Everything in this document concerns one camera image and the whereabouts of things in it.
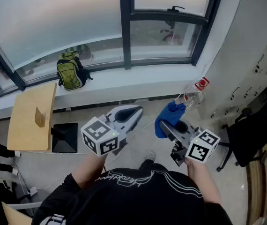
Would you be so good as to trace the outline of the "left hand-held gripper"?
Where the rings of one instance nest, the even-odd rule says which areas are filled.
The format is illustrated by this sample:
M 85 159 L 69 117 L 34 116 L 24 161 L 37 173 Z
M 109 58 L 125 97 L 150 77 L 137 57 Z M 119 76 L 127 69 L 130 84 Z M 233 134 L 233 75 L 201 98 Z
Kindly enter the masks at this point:
M 93 117 L 81 128 L 84 144 L 98 157 L 120 153 L 120 143 L 143 115 L 140 105 L 122 105 L 99 118 Z

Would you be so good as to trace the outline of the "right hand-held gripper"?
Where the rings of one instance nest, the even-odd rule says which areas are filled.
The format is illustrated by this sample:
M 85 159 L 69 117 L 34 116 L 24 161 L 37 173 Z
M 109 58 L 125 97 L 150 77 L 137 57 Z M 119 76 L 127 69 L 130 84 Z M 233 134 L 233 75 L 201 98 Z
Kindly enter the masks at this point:
M 182 135 L 181 122 L 186 124 L 186 131 Z M 188 120 L 180 120 L 176 125 L 171 125 L 166 120 L 160 120 L 159 126 L 167 138 L 175 143 L 171 158 L 181 166 L 186 158 L 206 163 L 214 153 L 220 137 L 208 129 L 196 127 Z

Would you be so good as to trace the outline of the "blue cloth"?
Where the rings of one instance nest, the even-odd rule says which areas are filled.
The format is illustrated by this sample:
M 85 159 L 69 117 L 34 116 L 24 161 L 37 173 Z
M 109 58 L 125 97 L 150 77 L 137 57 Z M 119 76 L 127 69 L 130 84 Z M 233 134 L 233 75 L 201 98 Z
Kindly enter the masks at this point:
M 158 138 L 167 138 L 163 130 L 160 128 L 160 121 L 166 120 L 171 125 L 176 125 L 180 118 L 185 114 L 186 106 L 183 103 L 176 104 L 175 101 L 168 103 L 160 112 L 155 120 L 155 135 Z

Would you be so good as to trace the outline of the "person's left forearm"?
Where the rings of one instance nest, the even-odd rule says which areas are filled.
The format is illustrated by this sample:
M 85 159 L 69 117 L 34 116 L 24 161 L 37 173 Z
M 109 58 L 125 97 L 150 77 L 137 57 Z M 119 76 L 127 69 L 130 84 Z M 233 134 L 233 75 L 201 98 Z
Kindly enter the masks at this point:
M 106 162 L 107 154 L 98 157 L 94 153 L 89 153 L 83 162 L 71 173 L 73 179 L 80 188 L 90 186 L 99 178 Z

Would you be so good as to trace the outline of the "person's right forearm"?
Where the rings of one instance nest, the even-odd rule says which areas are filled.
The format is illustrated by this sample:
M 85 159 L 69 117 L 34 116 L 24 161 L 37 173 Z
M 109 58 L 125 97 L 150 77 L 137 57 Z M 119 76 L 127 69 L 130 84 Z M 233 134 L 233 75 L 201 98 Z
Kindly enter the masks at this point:
M 220 193 L 205 164 L 186 158 L 188 177 L 191 178 L 202 193 L 206 203 L 221 204 Z

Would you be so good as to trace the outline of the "clear bottle with red label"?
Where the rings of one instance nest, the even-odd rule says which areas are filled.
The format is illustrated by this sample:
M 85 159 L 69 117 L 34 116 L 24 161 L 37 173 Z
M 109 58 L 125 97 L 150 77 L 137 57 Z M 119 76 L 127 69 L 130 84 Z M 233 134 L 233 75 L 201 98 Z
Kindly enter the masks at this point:
M 186 110 L 194 110 L 204 98 L 205 88 L 209 85 L 209 80 L 205 77 L 192 81 L 185 89 L 180 102 L 186 107 Z

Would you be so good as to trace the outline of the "black table base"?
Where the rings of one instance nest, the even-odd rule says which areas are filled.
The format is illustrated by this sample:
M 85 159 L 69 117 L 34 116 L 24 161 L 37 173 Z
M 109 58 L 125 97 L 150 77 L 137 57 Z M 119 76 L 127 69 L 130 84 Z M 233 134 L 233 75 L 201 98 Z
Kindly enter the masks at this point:
M 53 153 L 77 153 L 78 123 L 55 124 L 51 128 Z

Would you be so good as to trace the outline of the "black office chair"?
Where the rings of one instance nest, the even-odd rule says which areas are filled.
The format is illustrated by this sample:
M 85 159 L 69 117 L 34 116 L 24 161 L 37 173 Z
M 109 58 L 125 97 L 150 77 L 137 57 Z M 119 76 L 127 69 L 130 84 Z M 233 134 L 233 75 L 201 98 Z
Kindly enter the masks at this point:
M 267 144 L 267 102 L 256 113 L 248 107 L 243 109 L 234 124 L 224 124 L 221 129 L 226 130 L 229 142 L 219 142 L 219 145 L 229 150 L 222 166 L 216 169 L 218 172 L 225 167 L 231 154 L 237 160 L 236 166 L 246 167 L 253 161 L 265 161 L 266 152 L 258 157 L 255 155 Z

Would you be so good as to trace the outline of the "green and black backpack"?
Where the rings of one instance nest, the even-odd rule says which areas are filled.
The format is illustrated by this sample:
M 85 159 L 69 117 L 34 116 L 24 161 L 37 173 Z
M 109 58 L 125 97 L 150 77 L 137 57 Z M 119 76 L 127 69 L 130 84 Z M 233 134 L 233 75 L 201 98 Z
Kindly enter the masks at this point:
M 75 90 L 83 87 L 87 80 L 93 80 L 88 70 L 84 69 L 77 51 L 62 53 L 57 62 L 59 86 L 65 90 Z

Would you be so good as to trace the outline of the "person's black printed t-shirt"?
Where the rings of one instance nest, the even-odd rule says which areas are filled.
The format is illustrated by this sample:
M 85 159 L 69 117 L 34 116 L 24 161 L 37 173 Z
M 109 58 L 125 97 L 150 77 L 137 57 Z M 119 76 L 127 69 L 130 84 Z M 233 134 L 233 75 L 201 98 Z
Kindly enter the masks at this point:
M 179 172 L 116 168 L 86 188 L 68 175 L 32 220 L 61 215 L 66 225 L 232 225 L 223 207 L 206 203 Z

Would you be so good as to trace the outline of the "grey locker cabinet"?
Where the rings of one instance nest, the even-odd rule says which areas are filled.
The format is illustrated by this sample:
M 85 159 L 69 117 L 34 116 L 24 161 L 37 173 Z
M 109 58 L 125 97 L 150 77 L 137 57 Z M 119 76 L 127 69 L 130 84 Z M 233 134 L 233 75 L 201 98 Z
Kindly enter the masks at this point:
M 254 62 L 250 72 L 210 115 L 211 118 L 241 112 L 267 87 L 267 46 Z

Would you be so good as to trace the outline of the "small wooden block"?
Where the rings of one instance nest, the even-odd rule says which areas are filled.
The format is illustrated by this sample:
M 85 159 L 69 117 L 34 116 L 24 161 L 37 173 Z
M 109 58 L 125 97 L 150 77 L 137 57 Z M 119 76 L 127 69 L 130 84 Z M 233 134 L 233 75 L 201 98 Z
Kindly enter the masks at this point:
M 45 127 L 45 119 L 46 119 L 46 113 L 41 112 L 39 108 L 36 107 L 34 121 L 37 124 L 37 126 L 40 128 Z

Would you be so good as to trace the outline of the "light wooden table top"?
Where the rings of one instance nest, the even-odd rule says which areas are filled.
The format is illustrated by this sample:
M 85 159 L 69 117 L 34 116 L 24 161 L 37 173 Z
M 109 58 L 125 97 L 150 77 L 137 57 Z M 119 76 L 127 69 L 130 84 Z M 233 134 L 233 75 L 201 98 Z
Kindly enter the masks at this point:
M 13 106 L 7 149 L 47 151 L 51 148 L 52 112 L 57 83 L 47 83 L 17 95 Z M 46 113 L 45 127 L 34 121 L 36 107 Z

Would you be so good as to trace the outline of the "large frosted window pane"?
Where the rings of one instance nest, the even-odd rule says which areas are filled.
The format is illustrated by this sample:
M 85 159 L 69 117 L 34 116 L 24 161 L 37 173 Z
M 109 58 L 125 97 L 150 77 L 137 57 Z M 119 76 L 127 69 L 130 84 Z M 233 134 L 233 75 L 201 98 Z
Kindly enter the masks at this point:
M 0 50 L 27 82 L 55 73 L 64 52 L 121 61 L 120 0 L 0 0 Z

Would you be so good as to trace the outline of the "light wooden panel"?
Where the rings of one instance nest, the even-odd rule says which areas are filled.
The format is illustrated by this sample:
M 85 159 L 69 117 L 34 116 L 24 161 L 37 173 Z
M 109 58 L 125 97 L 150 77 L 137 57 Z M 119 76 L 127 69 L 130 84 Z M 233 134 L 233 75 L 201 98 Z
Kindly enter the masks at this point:
M 8 222 L 8 225 L 31 225 L 32 218 L 22 214 L 21 212 L 14 210 L 4 202 L 2 207 Z

